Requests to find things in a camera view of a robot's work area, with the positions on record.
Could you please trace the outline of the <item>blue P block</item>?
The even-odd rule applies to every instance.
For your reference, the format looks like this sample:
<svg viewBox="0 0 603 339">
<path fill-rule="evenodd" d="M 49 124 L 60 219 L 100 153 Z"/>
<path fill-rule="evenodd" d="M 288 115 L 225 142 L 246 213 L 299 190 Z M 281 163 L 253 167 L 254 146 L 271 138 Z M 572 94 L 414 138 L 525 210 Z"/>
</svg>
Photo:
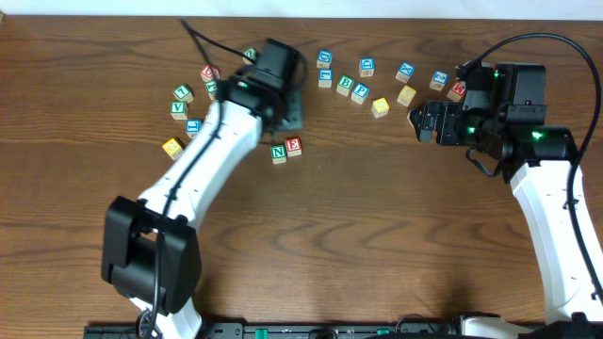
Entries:
<svg viewBox="0 0 603 339">
<path fill-rule="evenodd" d="M 363 83 L 357 83 L 356 86 L 354 87 L 354 89 L 352 90 L 350 98 L 355 103 L 361 105 L 367 99 L 368 94 L 369 94 L 369 87 Z"/>
</svg>

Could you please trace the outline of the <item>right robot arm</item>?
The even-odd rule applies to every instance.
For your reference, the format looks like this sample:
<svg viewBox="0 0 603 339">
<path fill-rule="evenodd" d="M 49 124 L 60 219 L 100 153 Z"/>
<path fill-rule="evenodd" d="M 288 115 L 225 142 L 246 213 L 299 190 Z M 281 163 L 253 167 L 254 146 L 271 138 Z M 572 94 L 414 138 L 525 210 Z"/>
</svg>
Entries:
<svg viewBox="0 0 603 339">
<path fill-rule="evenodd" d="M 547 126 L 546 69 L 540 64 L 481 64 L 464 81 L 458 102 L 427 101 L 408 120 L 421 142 L 465 146 L 485 153 L 510 185 L 530 230 L 545 295 L 540 329 L 498 315 L 460 317 L 456 333 L 469 338 L 599 338 L 602 298 L 588 269 L 602 271 L 602 250 L 583 198 L 578 148 L 566 127 Z"/>
</svg>

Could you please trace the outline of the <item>green J block left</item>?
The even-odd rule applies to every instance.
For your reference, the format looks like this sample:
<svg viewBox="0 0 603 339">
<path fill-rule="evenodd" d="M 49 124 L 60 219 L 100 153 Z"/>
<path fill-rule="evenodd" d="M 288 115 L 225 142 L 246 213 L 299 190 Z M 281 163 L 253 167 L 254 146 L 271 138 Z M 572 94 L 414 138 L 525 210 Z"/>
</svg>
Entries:
<svg viewBox="0 0 603 339">
<path fill-rule="evenodd" d="M 205 83 L 206 92 L 211 100 L 215 100 L 218 91 L 218 83 L 216 80 L 208 81 Z"/>
</svg>

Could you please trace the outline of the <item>blue 2 block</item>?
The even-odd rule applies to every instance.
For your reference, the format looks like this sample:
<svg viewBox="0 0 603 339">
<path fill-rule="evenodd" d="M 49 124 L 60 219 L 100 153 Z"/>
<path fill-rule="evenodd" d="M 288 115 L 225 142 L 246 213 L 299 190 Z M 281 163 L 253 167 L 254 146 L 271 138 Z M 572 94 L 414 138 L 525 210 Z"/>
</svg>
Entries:
<svg viewBox="0 0 603 339">
<path fill-rule="evenodd" d="M 436 91 L 441 91 L 445 87 L 447 81 L 448 81 L 447 73 L 444 73 L 441 71 L 435 71 L 432 75 L 432 79 L 429 84 L 429 88 L 436 90 Z"/>
</svg>

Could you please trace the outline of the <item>blue X block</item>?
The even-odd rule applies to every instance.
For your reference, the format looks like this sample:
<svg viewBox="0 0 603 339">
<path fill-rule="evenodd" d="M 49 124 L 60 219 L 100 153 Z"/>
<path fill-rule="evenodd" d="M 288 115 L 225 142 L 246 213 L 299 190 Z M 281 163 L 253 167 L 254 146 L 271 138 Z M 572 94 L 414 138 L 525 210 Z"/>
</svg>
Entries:
<svg viewBox="0 0 603 339">
<path fill-rule="evenodd" d="M 415 66 L 408 63 L 402 62 L 397 70 L 396 79 L 404 84 L 408 83 L 415 71 Z"/>
</svg>

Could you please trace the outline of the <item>red E block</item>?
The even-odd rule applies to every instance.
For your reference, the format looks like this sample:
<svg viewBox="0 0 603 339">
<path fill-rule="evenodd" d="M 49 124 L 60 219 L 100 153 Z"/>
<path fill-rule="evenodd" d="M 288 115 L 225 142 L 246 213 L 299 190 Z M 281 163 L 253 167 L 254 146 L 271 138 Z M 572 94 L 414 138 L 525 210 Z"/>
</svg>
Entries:
<svg viewBox="0 0 603 339">
<path fill-rule="evenodd" d="M 285 149 L 288 157 L 302 155 L 302 142 L 299 137 L 291 137 L 285 141 Z"/>
</svg>

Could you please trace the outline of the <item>yellow block far left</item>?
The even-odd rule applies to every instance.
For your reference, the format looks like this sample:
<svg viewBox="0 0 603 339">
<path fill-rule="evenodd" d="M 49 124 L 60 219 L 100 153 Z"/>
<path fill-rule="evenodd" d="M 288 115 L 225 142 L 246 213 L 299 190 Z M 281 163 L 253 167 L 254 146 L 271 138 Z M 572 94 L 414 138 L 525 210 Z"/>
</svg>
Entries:
<svg viewBox="0 0 603 339">
<path fill-rule="evenodd" d="M 170 138 L 162 145 L 162 149 L 171 160 L 177 160 L 182 155 L 185 148 L 185 144 L 177 137 Z"/>
</svg>

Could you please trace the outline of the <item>blue l block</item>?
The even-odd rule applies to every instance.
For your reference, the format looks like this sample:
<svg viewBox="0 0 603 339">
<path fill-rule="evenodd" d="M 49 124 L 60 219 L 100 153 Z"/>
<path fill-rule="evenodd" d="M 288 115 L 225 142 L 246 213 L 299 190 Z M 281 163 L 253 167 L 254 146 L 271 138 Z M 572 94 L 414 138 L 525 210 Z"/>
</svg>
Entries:
<svg viewBox="0 0 603 339">
<path fill-rule="evenodd" d="M 320 69 L 318 71 L 318 86 L 320 88 L 330 88 L 333 83 L 334 72 L 332 69 Z"/>
<path fill-rule="evenodd" d="M 200 119 L 189 119 L 186 123 L 186 133 L 189 138 L 197 136 L 202 129 L 203 121 Z"/>
</svg>

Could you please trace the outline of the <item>red M block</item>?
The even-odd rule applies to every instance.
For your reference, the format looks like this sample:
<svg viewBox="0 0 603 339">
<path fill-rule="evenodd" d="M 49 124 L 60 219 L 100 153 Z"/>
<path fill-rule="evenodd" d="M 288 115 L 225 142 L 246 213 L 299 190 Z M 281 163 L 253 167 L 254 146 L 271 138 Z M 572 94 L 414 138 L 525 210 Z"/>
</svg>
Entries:
<svg viewBox="0 0 603 339">
<path fill-rule="evenodd" d="M 448 91 L 447 98 L 452 102 L 459 103 L 463 100 L 465 93 L 465 83 L 463 81 L 456 81 Z"/>
</svg>

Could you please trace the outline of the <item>green V block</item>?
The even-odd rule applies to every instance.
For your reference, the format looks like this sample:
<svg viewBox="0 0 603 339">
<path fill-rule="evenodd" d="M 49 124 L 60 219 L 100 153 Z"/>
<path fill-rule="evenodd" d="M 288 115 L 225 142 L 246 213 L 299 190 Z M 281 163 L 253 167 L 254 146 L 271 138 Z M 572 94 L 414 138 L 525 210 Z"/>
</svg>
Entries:
<svg viewBox="0 0 603 339">
<path fill-rule="evenodd" d="M 171 116 L 177 121 L 185 121 L 187 119 L 188 105 L 187 102 L 175 101 L 171 102 Z"/>
</svg>

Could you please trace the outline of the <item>blue D block top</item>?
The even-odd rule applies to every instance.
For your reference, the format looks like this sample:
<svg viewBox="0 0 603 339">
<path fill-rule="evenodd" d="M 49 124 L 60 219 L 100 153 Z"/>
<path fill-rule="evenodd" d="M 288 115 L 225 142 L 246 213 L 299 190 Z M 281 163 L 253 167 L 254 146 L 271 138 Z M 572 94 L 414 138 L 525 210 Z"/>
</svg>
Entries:
<svg viewBox="0 0 603 339">
<path fill-rule="evenodd" d="M 329 69 L 333 61 L 333 53 L 328 50 L 319 50 L 317 56 L 317 67 L 319 69 Z"/>
</svg>

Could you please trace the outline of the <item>yellow S block right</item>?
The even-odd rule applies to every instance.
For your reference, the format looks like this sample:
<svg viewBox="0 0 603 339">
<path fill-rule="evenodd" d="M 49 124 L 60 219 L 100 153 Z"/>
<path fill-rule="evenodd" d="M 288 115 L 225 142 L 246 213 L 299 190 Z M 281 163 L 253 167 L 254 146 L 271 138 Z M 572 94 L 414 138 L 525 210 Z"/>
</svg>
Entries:
<svg viewBox="0 0 603 339">
<path fill-rule="evenodd" d="M 416 90 L 408 85 L 405 85 L 399 92 L 397 102 L 403 106 L 409 107 L 415 96 Z"/>
</svg>

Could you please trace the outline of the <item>green Z block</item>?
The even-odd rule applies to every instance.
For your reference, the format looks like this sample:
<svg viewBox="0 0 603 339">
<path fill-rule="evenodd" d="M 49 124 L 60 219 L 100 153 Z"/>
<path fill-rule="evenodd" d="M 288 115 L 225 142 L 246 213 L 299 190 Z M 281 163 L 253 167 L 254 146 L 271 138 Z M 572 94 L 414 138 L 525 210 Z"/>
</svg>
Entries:
<svg viewBox="0 0 603 339">
<path fill-rule="evenodd" d="M 253 47 L 247 48 L 243 52 L 243 55 L 244 57 L 242 59 L 245 64 L 253 65 L 257 60 L 257 50 Z"/>
</svg>

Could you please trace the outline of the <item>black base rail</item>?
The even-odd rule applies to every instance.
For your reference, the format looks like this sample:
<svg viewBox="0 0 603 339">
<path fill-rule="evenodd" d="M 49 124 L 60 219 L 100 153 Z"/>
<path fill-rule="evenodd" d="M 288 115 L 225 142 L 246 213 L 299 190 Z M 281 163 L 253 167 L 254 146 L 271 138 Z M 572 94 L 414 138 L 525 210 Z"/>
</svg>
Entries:
<svg viewBox="0 0 603 339">
<path fill-rule="evenodd" d="M 435 334 L 460 336 L 456 324 L 428 324 L 424 320 L 406 318 L 400 325 L 244 325 L 241 323 L 209 323 L 202 325 L 198 339 L 361 339 L 394 334 L 432 337 Z"/>
</svg>

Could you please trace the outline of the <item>green N block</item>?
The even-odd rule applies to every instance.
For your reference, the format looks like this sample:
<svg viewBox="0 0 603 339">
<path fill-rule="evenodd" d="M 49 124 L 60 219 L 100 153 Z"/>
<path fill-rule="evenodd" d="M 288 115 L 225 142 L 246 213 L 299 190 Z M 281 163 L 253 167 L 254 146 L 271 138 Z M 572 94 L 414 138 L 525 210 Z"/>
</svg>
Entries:
<svg viewBox="0 0 603 339">
<path fill-rule="evenodd" d="M 287 161 L 286 148 L 284 144 L 272 145 L 270 155 L 273 164 L 282 164 Z"/>
</svg>

